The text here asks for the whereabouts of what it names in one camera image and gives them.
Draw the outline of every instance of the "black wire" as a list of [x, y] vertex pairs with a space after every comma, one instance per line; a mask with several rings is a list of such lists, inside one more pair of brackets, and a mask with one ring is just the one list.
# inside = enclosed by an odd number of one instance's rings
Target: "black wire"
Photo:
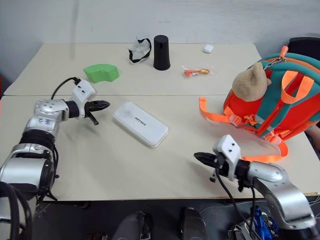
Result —
[[58, 150], [56, 148], [56, 145], [53, 145], [53, 151], [55, 152], [55, 162], [56, 162], [55, 168], [57, 168], [58, 163], [59, 163], [59, 153], [58, 153]]
[[12, 186], [12, 187], [13, 187], [15, 194], [16, 194], [17, 198], [19, 199], [19, 201], [22, 205], [23, 211], [24, 211], [25, 239], [32, 240], [32, 213], [31, 213], [30, 206], [29, 206], [25, 196], [15, 186]]
[[56, 159], [56, 152], [55, 152], [55, 145], [53, 145], [53, 151], [52, 151], [52, 160], [53, 160], [53, 168], [56, 168], [57, 165], [57, 159]]
[[0, 181], [0, 186], [1, 189], [6, 192], [6, 195], [9, 199], [11, 217], [10, 240], [18, 240], [20, 231], [20, 216], [17, 195], [14, 188], [10, 184]]
[[256, 193], [255, 193], [255, 189], [252, 186], [250, 188], [252, 191], [252, 213], [251, 213], [249, 234], [250, 234], [250, 237], [253, 238], [252, 231], [253, 231], [254, 219], [255, 219], [255, 213], [256, 213]]
[[[224, 182], [222, 181], [222, 179], [221, 179], [221, 177], [220, 177], [220, 174], [219, 174], [219, 168], [216, 168], [216, 169], [215, 169], [215, 175], [216, 175], [216, 178], [218, 179], [219, 183], [221, 184], [222, 188], [223, 188], [223, 189], [225, 190], [225, 192], [228, 194], [228, 196], [229, 196], [229, 198], [230, 198], [230, 200], [231, 200], [231, 202], [232, 202], [232, 205], [234, 206], [235, 211], [236, 211], [236, 212], [239, 214], [239, 216], [243, 219], [243, 221], [245, 222], [245, 224], [246, 224], [247, 226], [249, 226], [249, 223], [248, 223], [247, 219], [246, 219], [246, 218], [242, 215], [242, 213], [239, 211], [238, 206], [237, 206], [237, 204], [236, 204], [236, 202], [235, 202], [234, 197], [231, 195], [229, 189], [226, 187], [226, 185], [225, 185]], [[254, 235], [256, 235], [256, 237], [257, 237], [259, 240], [261, 240], [261, 237], [258, 235], [258, 233], [256, 233], [256, 231], [254, 231], [254, 230], [252, 230], [252, 231], [253, 231]]]
[[[6, 223], [6, 224], [11, 224], [11, 220], [10, 219], [0, 219], [0, 223]], [[24, 231], [25, 230], [25, 226], [23, 226], [21, 223], [19, 224], [19, 227]]]
[[54, 99], [57, 91], [59, 90], [59, 88], [61, 88], [62, 85], [64, 85], [65, 83], [67, 83], [70, 80], [76, 80], [76, 77], [69, 77], [68, 79], [64, 80], [62, 83], [60, 83], [60, 85], [54, 90], [54, 92], [52, 93], [51, 99]]

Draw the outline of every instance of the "plush toy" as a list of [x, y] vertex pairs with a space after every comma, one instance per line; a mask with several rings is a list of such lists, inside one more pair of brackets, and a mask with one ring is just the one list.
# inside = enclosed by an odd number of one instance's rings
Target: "plush toy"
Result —
[[271, 80], [267, 78], [261, 62], [257, 62], [235, 77], [232, 91], [238, 98], [253, 102], [264, 96], [270, 84]]

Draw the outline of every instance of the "stuffed animal ear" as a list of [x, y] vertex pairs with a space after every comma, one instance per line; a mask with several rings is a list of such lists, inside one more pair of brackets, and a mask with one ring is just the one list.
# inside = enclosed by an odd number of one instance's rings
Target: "stuffed animal ear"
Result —
[[261, 62], [256, 62], [253, 65], [253, 74], [257, 79], [260, 79], [260, 80], [267, 77]]

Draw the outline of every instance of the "black cup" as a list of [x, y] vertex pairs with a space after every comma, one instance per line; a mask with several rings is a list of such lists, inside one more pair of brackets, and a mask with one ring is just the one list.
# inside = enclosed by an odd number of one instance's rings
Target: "black cup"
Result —
[[153, 39], [154, 60], [153, 67], [157, 70], [170, 68], [169, 39], [165, 35], [155, 36]]

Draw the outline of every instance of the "white wall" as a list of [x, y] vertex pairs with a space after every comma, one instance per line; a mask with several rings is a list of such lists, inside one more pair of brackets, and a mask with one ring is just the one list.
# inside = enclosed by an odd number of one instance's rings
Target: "white wall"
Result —
[[255, 43], [265, 56], [320, 33], [319, 23], [320, 0], [0, 0], [1, 72], [14, 81], [42, 43], [131, 43], [136, 35]]

